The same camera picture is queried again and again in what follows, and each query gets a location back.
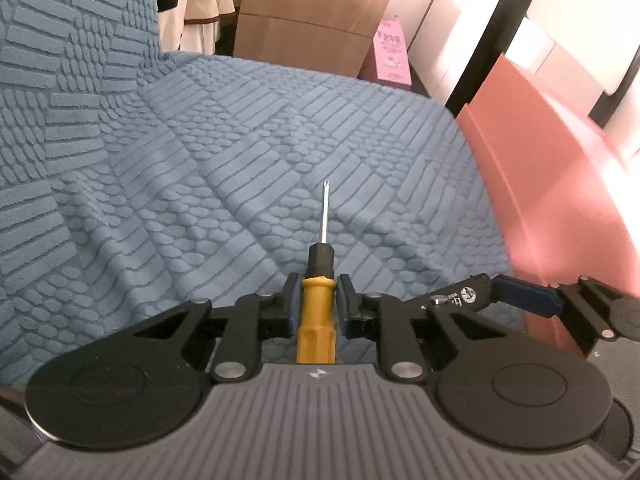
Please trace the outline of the yellow black screwdriver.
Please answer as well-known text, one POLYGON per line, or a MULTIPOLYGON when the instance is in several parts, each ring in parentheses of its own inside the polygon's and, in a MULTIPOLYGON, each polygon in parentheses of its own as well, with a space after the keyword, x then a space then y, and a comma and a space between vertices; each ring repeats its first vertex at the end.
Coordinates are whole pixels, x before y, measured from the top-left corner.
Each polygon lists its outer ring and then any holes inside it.
POLYGON ((320 236, 309 247, 303 278, 303 302, 297 332, 296 362, 332 364, 335 362, 334 328, 334 250, 329 244, 330 184, 322 184, 320 236))

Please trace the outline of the orange cardboard storage box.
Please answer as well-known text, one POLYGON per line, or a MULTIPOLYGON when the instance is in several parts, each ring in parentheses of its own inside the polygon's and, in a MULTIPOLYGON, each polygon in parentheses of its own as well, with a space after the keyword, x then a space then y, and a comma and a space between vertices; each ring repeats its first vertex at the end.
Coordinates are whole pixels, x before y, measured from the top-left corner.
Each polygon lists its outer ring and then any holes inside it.
POLYGON ((639 185, 591 119, 498 58, 457 123, 517 278, 638 294, 639 185))

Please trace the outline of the blue textured sofa cover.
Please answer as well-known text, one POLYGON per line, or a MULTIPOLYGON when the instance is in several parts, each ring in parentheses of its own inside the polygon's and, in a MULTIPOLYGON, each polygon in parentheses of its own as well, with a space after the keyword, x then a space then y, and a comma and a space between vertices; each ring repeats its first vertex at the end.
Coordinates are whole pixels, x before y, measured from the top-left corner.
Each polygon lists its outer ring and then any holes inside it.
POLYGON ((192 297, 305 269, 410 299, 511 270, 445 107, 358 79, 160 50, 156 0, 1 0, 1 380, 192 297))

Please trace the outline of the pink paper box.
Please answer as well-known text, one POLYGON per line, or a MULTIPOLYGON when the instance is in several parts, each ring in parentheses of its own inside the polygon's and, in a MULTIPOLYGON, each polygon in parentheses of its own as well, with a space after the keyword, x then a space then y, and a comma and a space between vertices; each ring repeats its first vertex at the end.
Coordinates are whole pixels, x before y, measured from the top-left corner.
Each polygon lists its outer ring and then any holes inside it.
POLYGON ((412 84, 404 31, 398 16, 380 21, 373 37, 375 79, 381 84, 410 88, 412 84))

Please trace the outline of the black floor lamp pole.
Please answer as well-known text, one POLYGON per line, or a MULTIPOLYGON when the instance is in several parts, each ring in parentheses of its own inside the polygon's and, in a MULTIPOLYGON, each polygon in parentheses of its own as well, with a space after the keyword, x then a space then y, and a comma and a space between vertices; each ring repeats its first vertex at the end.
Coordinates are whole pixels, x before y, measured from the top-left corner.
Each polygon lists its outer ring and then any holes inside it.
POLYGON ((470 104, 500 55, 505 54, 533 0, 498 0, 468 65, 446 102, 457 117, 470 104))

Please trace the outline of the wooden drawer cabinet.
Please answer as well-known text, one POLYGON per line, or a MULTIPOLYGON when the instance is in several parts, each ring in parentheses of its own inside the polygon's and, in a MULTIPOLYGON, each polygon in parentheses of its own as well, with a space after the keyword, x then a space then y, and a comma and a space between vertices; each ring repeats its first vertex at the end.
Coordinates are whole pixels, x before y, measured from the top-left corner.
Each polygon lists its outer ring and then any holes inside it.
POLYGON ((390 0, 241 0, 237 58, 355 77, 390 0))

